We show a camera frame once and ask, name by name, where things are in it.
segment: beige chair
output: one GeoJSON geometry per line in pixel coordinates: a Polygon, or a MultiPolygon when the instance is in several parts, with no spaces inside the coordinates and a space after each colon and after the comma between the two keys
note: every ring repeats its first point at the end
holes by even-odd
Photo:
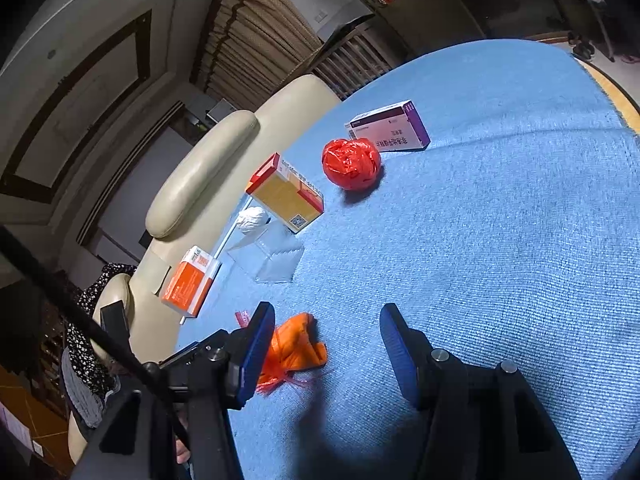
{"type": "MultiPolygon", "coordinates": [[[[286,150],[327,111],[340,103],[316,76],[303,75],[263,104],[255,114],[238,110],[213,127],[164,183],[146,215],[153,240],[129,279],[114,276],[94,312],[122,300],[129,320],[131,349],[141,362],[174,352],[180,314],[162,304],[158,292],[184,253],[198,245],[212,250],[254,171],[273,152],[286,150]]],[[[95,343],[101,359],[108,356],[95,343]]],[[[76,462],[84,439],[73,417],[69,453],[76,462]]]]}

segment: orange and white box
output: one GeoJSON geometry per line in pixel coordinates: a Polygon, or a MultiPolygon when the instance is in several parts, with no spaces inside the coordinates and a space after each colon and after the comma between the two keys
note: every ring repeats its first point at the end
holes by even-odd
{"type": "Polygon", "coordinates": [[[246,192],[270,209],[295,233],[324,212],[324,198],[320,190],[279,153],[271,155],[258,168],[246,192]]]}
{"type": "Polygon", "coordinates": [[[198,246],[193,246],[175,269],[161,301],[184,317],[196,317],[219,268],[219,261],[198,246]]]}

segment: tiled floor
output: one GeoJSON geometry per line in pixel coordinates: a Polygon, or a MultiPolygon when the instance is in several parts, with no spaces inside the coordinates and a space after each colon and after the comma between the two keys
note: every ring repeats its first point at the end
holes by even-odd
{"type": "MultiPolygon", "coordinates": [[[[568,43],[555,43],[554,46],[567,52],[573,49],[568,43]]],[[[616,62],[612,63],[599,50],[596,50],[591,58],[591,63],[615,80],[636,103],[640,104],[640,63],[625,63],[617,56],[616,62]]]]}

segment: transparent box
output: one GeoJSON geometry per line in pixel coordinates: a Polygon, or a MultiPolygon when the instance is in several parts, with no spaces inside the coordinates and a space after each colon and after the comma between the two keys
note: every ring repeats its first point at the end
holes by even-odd
{"type": "Polygon", "coordinates": [[[226,252],[258,283],[287,283],[293,279],[305,247],[283,224],[271,221],[244,235],[226,252]]]}

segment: crumpled red plastic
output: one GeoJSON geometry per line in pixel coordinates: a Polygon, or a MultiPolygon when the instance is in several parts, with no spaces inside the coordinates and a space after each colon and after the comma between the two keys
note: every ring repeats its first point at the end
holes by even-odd
{"type": "MultiPolygon", "coordinates": [[[[247,312],[236,312],[236,319],[243,328],[249,324],[247,312]]],[[[326,363],[324,343],[309,341],[308,326],[313,320],[311,314],[302,312],[274,330],[255,389],[258,393],[268,395],[285,382],[306,387],[308,381],[296,380],[288,372],[307,370],[326,363]]]]}
{"type": "Polygon", "coordinates": [[[380,173],[380,152],[369,139],[335,139],[322,150],[322,169],[336,186],[362,191],[373,186],[380,173]]]}

